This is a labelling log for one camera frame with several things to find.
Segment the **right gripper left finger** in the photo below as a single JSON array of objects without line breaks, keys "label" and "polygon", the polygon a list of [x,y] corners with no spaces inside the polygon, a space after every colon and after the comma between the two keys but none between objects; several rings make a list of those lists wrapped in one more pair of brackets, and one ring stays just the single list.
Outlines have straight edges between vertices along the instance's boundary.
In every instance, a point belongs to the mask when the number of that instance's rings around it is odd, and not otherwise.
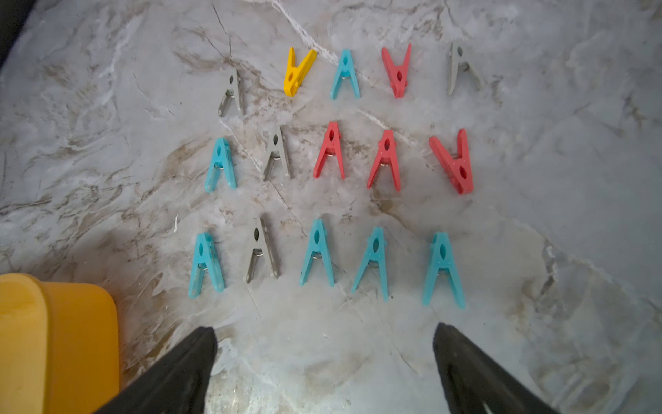
[{"label": "right gripper left finger", "polygon": [[202,413],[217,336],[198,327],[98,413]]}]

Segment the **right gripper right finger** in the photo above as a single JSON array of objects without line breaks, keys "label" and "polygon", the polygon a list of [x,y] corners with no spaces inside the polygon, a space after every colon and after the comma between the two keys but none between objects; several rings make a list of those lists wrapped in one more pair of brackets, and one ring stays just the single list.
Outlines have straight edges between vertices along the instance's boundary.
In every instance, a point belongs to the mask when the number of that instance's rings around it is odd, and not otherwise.
[{"label": "right gripper right finger", "polygon": [[454,326],[439,323],[433,350],[451,413],[554,413]]}]

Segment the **teal clothespin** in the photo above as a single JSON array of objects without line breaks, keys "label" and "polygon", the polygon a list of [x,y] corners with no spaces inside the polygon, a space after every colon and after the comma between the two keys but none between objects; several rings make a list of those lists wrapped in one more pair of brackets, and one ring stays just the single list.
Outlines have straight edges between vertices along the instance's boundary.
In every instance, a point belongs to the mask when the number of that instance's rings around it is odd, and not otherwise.
[{"label": "teal clothespin", "polygon": [[448,96],[452,96],[457,85],[457,78],[461,72],[470,72],[475,80],[477,89],[484,86],[484,78],[478,67],[475,65],[473,55],[467,49],[467,46],[460,40],[453,40],[449,53],[448,69]]},{"label": "teal clothespin", "polygon": [[431,257],[423,288],[422,304],[424,306],[430,304],[437,277],[440,273],[445,273],[448,276],[451,290],[458,307],[464,310],[465,307],[467,307],[465,304],[465,294],[463,292],[460,274],[455,264],[453,247],[448,233],[434,233],[430,249]]},{"label": "teal clothespin", "polygon": [[224,291],[225,283],[217,250],[212,235],[207,232],[198,234],[196,237],[188,289],[190,298],[197,298],[200,295],[204,273],[210,276],[212,286],[217,292]]},{"label": "teal clothespin", "polygon": [[333,265],[329,253],[329,246],[327,243],[327,231],[322,219],[315,220],[310,231],[308,247],[306,250],[303,269],[299,280],[300,286],[303,286],[308,280],[313,260],[315,260],[315,258],[320,258],[322,260],[329,285],[334,287],[335,281]]},{"label": "teal clothespin", "polygon": [[226,181],[232,189],[237,188],[234,164],[232,162],[231,147],[229,141],[222,137],[217,139],[210,160],[210,166],[205,179],[204,189],[207,193],[213,193],[217,187],[218,177],[224,172]]},{"label": "teal clothespin", "polygon": [[341,87],[341,81],[345,79],[349,79],[351,81],[355,98],[360,98],[360,88],[353,65],[353,56],[349,49],[342,50],[341,58],[339,59],[336,74],[334,76],[332,89],[329,93],[329,96],[332,100],[336,100],[339,89]]}]

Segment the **yellow plastic storage box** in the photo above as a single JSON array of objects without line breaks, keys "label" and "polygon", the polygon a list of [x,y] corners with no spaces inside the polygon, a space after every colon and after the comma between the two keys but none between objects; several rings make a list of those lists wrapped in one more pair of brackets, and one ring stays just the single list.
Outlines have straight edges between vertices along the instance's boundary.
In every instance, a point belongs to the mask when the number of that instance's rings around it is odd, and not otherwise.
[{"label": "yellow plastic storage box", "polygon": [[117,307],[105,289],[2,275],[3,413],[93,413],[120,383]]}]

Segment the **grey clothespin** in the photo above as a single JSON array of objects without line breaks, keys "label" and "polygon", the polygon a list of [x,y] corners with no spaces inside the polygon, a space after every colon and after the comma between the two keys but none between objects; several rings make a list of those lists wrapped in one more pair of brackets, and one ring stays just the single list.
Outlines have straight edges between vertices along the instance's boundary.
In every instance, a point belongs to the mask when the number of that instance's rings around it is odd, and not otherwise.
[{"label": "grey clothespin", "polygon": [[388,292],[388,276],[386,267],[386,254],[385,246],[387,245],[384,236],[384,229],[382,227],[375,227],[371,236],[367,239],[367,249],[363,255],[360,263],[360,268],[357,272],[356,278],[353,283],[351,293],[355,293],[360,281],[367,270],[369,264],[374,263],[379,269],[379,278],[381,284],[381,291],[384,295],[384,300],[389,298]]},{"label": "grey clothespin", "polygon": [[219,117],[224,117],[229,109],[230,101],[233,100],[237,110],[241,115],[246,115],[243,92],[242,80],[239,72],[235,68],[231,68],[222,72],[222,99],[218,107]]},{"label": "grey clothespin", "polygon": [[254,270],[258,257],[264,256],[267,259],[267,264],[274,279],[279,277],[278,261],[272,251],[271,238],[269,231],[265,227],[265,220],[262,216],[254,219],[253,236],[250,239],[251,245],[249,246],[249,254],[247,260],[247,270],[245,281],[250,283],[253,279]]},{"label": "grey clothespin", "polygon": [[262,171],[262,180],[267,181],[272,169],[272,162],[282,161],[286,177],[292,179],[289,155],[286,150],[286,139],[284,139],[282,126],[277,125],[267,140],[267,159]]}]

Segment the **red clothespin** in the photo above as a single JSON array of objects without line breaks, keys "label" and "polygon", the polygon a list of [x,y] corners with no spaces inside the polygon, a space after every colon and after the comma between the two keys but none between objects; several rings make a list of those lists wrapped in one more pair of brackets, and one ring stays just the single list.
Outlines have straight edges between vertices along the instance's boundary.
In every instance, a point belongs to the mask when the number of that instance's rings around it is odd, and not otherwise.
[{"label": "red clothespin", "polygon": [[453,158],[437,137],[432,136],[429,138],[429,146],[444,168],[451,184],[458,194],[463,195],[471,193],[474,189],[471,157],[468,148],[467,132],[465,129],[461,129],[458,132],[457,144],[457,157]]},{"label": "red clothespin", "polygon": [[387,48],[382,48],[381,55],[384,62],[384,68],[390,81],[391,89],[393,90],[395,98],[403,98],[405,95],[406,87],[408,84],[407,74],[410,64],[410,54],[412,45],[409,44],[403,64],[396,66]]},{"label": "red clothespin", "polygon": [[374,183],[379,168],[384,165],[391,168],[391,174],[396,191],[401,191],[401,179],[398,166],[397,143],[392,130],[384,131],[382,139],[379,141],[379,148],[372,164],[371,172],[367,181],[367,188],[370,189]]},{"label": "red clothespin", "polygon": [[315,179],[318,179],[320,177],[325,161],[329,156],[335,156],[337,158],[341,178],[345,179],[346,174],[342,159],[341,134],[339,131],[338,122],[330,122],[326,130],[322,142],[322,147],[317,157],[317,162],[315,163],[315,167],[313,169],[313,177]]}]

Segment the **yellow clothespin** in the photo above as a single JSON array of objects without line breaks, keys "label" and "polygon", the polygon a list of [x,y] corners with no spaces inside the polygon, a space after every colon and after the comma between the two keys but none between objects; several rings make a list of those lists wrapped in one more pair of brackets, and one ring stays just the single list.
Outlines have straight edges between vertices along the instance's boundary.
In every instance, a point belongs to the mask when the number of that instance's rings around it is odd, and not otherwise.
[{"label": "yellow clothespin", "polygon": [[294,97],[299,86],[303,83],[306,75],[312,68],[317,58],[317,52],[312,49],[303,59],[300,65],[296,65],[296,53],[294,48],[290,48],[284,76],[284,93],[288,97]]}]

